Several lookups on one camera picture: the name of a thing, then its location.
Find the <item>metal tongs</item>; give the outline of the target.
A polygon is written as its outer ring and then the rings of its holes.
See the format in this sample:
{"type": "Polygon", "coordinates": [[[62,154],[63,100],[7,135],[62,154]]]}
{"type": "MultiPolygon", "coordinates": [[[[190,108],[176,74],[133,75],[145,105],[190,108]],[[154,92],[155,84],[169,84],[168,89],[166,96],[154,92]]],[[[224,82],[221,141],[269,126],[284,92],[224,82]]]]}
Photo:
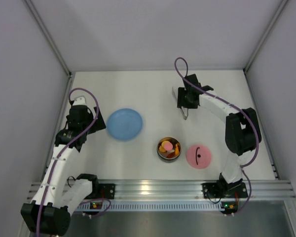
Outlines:
{"type": "MultiPolygon", "coordinates": [[[[174,97],[176,104],[178,102],[178,93],[177,91],[172,87],[172,96],[174,97]]],[[[183,108],[183,107],[178,107],[178,109],[181,111],[181,114],[183,116],[184,120],[187,120],[188,115],[189,115],[189,109],[183,108]]]]}

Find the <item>pink round lid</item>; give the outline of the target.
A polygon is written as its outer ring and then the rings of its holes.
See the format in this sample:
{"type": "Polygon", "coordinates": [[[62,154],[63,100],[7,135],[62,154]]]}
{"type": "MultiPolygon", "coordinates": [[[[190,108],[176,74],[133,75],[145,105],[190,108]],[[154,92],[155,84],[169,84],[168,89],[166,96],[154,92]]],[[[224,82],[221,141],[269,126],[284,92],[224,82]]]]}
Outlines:
{"type": "Polygon", "coordinates": [[[206,146],[201,144],[189,147],[185,157],[187,163],[195,169],[207,168],[212,160],[211,151],[206,146]]]}

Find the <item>blue plastic plate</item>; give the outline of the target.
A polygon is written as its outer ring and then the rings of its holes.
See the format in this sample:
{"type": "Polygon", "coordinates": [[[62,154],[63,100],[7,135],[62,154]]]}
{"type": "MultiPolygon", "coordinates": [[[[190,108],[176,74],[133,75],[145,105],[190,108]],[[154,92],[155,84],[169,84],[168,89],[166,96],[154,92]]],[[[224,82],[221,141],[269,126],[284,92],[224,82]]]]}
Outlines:
{"type": "Polygon", "coordinates": [[[108,117],[107,132],[116,140],[130,141],[141,133],[143,125],[142,116],[137,111],[123,108],[108,117]]]}

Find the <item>red-brown shrimp food piece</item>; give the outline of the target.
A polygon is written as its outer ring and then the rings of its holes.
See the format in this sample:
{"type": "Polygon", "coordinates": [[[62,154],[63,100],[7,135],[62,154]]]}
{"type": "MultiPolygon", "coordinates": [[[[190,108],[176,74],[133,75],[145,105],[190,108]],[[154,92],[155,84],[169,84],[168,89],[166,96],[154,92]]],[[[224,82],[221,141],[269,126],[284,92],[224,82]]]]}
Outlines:
{"type": "Polygon", "coordinates": [[[176,158],[176,157],[177,157],[177,154],[175,152],[172,152],[172,153],[169,153],[166,158],[167,159],[173,159],[173,158],[176,158]]]}

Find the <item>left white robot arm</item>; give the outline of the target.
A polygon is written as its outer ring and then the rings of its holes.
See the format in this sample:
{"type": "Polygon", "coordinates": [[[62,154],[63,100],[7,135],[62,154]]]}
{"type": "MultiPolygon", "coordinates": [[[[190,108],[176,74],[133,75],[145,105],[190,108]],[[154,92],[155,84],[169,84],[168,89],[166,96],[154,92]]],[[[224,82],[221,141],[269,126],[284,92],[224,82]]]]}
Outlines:
{"type": "Polygon", "coordinates": [[[53,157],[45,177],[30,203],[21,208],[21,215],[36,235],[63,236],[70,225],[71,216],[84,199],[100,197],[96,175],[80,174],[73,186],[64,192],[73,160],[78,157],[89,134],[106,128],[100,110],[95,112],[86,105],[72,105],[66,125],[55,139],[53,157]]]}

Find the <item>pink round food piece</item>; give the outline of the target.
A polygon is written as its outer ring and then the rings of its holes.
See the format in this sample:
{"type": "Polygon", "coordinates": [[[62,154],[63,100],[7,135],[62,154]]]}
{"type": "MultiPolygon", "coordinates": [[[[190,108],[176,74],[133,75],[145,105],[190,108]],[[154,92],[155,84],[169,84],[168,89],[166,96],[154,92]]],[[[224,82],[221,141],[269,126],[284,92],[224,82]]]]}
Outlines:
{"type": "Polygon", "coordinates": [[[164,148],[166,151],[170,151],[170,150],[173,149],[173,145],[172,145],[172,143],[171,143],[171,144],[166,144],[166,145],[163,146],[163,148],[164,148]]]}

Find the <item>orange round food piece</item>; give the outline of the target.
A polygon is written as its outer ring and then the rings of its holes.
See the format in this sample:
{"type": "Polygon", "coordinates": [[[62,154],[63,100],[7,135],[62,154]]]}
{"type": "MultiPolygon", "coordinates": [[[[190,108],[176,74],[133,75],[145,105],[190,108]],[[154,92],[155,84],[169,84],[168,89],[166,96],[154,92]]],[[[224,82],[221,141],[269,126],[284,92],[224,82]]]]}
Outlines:
{"type": "Polygon", "coordinates": [[[159,149],[159,151],[160,151],[161,153],[165,153],[165,152],[166,152],[166,150],[165,150],[162,146],[160,146],[158,149],[159,149]]]}
{"type": "Polygon", "coordinates": [[[165,140],[165,141],[163,141],[163,142],[161,143],[162,146],[164,146],[164,145],[166,145],[166,144],[171,144],[171,142],[168,141],[168,140],[165,140]]]}

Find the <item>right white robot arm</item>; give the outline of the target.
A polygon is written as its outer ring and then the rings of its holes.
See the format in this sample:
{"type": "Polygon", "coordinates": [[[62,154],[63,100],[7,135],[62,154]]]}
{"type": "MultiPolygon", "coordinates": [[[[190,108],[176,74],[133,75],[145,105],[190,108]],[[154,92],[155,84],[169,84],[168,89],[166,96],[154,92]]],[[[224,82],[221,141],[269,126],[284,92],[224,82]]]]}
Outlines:
{"type": "Polygon", "coordinates": [[[241,109],[219,97],[208,85],[202,86],[195,74],[182,77],[184,86],[178,88],[177,107],[184,118],[190,109],[204,107],[225,124],[225,144],[229,150],[226,164],[215,183],[221,197],[240,187],[243,169],[258,156],[261,132],[256,111],[241,109]]]}

